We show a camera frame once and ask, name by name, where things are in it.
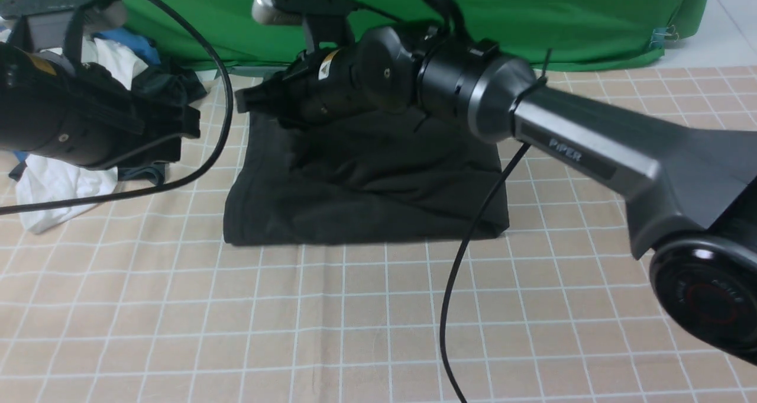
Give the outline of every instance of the black cable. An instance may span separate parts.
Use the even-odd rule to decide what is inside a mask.
[[[467,400],[465,400],[465,395],[462,394],[462,390],[457,384],[455,376],[452,373],[452,367],[449,365],[449,357],[447,357],[447,314],[449,312],[449,298],[452,296],[452,288],[455,287],[455,279],[457,278],[457,272],[460,270],[460,265],[462,264],[462,257],[465,255],[465,250],[468,249],[468,243],[470,243],[471,238],[473,238],[476,226],[481,222],[481,218],[484,216],[486,208],[489,207],[489,203],[494,200],[494,196],[497,195],[507,177],[513,173],[513,169],[529,148],[530,144],[523,143],[516,155],[513,156],[513,160],[511,160],[507,166],[505,166],[505,169],[503,169],[500,179],[498,179],[491,190],[489,190],[489,194],[484,199],[484,203],[481,204],[481,209],[478,210],[478,214],[476,214],[475,219],[473,219],[473,222],[471,223],[468,234],[460,243],[460,248],[457,250],[457,256],[455,257],[454,262],[452,262],[452,270],[449,272],[447,287],[444,289],[444,298],[441,300],[441,319],[439,320],[439,351],[441,352],[441,362],[444,364],[447,378],[449,378],[449,382],[452,383],[452,388],[455,390],[455,394],[457,394],[457,398],[460,399],[461,403],[467,403]]]
[[[205,163],[203,163],[200,168],[197,168],[197,170],[193,173],[187,175],[184,178],[178,179],[173,182],[167,182],[163,185],[157,185],[150,188],[140,188],[139,190],[131,190],[129,192],[113,193],[111,195],[0,207],[0,215],[19,214],[20,212],[45,211],[45,209],[58,209],[60,207],[72,207],[83,204],[100,204],[103,202],[121,201],[124,199],[138,198],[141,196],[168,192],[169,190],[183,187],[184,185],[187,185],[190,182],[193,182],[203,176],[221,156],[221,152],[224,151],[224,146],[227,143],[227,139],[229,138],[229,131],[231,130],[232,126],[232,115],[234,112],[234,93],[232,90],[232,82],[229,78],[229,72],[227,72],[227,69],[224,66],[224,62],[220,59],[218,53],[216,53],[216,50],[213,49],[211,44],[207,40],[205,40],[205,38],[202,37],[202,35],[198,33],[198,31],[195,30],[194,27],[192,27],[192,25],[184,20],[184,18],[181,17],[178,12],[174,11],[171,7],[163,3],[163,1],[161,0],[146,1],[149,1],[158,8],[162,9],[163,12],[167,13],[171,18],[179,23],[182,28],[184,28],[189,34],[191,34],[191,36],[194,37],[194,39],[203,47],[203,49],[205,49],[205,52],[207,52],[208,55],[211,56],[213,62],[216,63],[216,67],[221,73],[221,80],[224,82],[225,104],[227,105],[227,111],[225,111],[224,115],[224,124],[222,124],[221,126],[221,136],[216,143],[216,147],[213,150],[213,153],[211,153],[210,157],[208,157],[208,160],[206,160]]]
[[[355,3],[355,9],[364,9],[365,11],[375,12],[376,14],[381,15],[382,17],[389,18],[389,20],[395,21],[395,22],[403,22],[403,20],[400,17],[397,17],[397,15],[394,15],[390,12],[386,12],[383,9],[378,9],[376,7],[373,7],[369,4],[366,4],[364,2],[360,1],[353,1]]]

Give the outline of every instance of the warning label sticker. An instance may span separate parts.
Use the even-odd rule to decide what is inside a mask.
[[[339,52],[339,50],[333,50],[329,53],[329,55],[326,56],[326,58],[323,59],[323,61],[321,61],[321,66],[318,69],[319,81],[322,81],[329,77],[329,72],[331,71],[331,63],[337,52]]]
[[[48,63],[48,61],[43,60],[39,57],[36,57],[35,55],[32,55],[30,53],[26,53],[27,57],[29,57],[30,60],[32,60],[32,64],[40,69],[41,71],[48,73],[52,76],[57,76],[57,73],[55,72],[55,69],[52,68],[52,66]]]

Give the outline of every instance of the piper robot arm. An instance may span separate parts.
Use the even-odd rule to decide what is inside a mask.
[[[224,148],[233,114],[227,70],[213,47],[176,11],[162,9],[218,66],[225,88],[224,125],[208,160],[186,177],[152,188],[67,201],[0,207],[0,215],[151,195],[194,181]],[[182,140],[200,137],[200,111],[135,95],[97,63],[82,63],[83,37],[119,28],[122,0],[0,0],[0,150],[62,160],[85,169],[134,168],[181,159]]]
[[[689,333],[757,365],[757,133],[692,130],[545,85],[529,63],[474,41],[454,0],[423,0],[442,20],[396,22],[354,41],[352,0],[255,0],[267,25],[302,25],[306,50],[236,93],[311,127],[413,108],[487,143],[544,153],[625,199],[630,251],[654,250],[651,285]],[[332,42],[337,47],[322,47]]]

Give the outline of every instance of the black cloth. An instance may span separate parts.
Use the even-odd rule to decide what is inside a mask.
[[[132,80],[132,92],[172,106],[187,106],[208,95],[197,73],[185,69],[171,58],[159,66],[149,66]]]
[[[149,66],[132,80],[132,92],[150,100],[172,106],[187,106],[205,98],[208,91],[197,73],[185,69],[171,58],[163,58],[159,66]],[[147,180],[153,185],[166,181],[165,163],[153,163],[141,168],[119,168],[119,181]]]
[[[8,178],[19,182],[21,181],[21,176],[24,174],[24,171],[27,170],[27,161],[22,161],[21,163],[17,164],[15,168],[11,169],[10,173],[8,173]]]
[[[261,244],[365,244],[461,239],[500,176],[497,147],[417,112],[379,112],[311,130],[250,116],[244,166],[224,239]],[[504,186],[475,239],[509,226]]]
[[[119,168],[118,181],[143,181],[152,185],[163,185],[166,182],[166,164],[153,163],[152,166],[142,168]]]

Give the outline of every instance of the green screen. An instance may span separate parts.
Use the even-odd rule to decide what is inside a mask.
[[[213,44],[228,65],[287,63],[303,46],[301,28],[262,26],[252,0],[162,0]],[[359,0],[403,18],[435,18],[421,0]],[[651,48],[656,28],[676,25],[680,37],[697,31],[706,0],[457,0],[475,38],[540,63],[552,48],[551,69],[564,71],[645,66],[664,54]],[[202,68],[208,55],[171,18],[143,0],[127,0],[127,27],[152,37],[158,49]],[[356,36],[386,19],[370,12],[351,17]]]

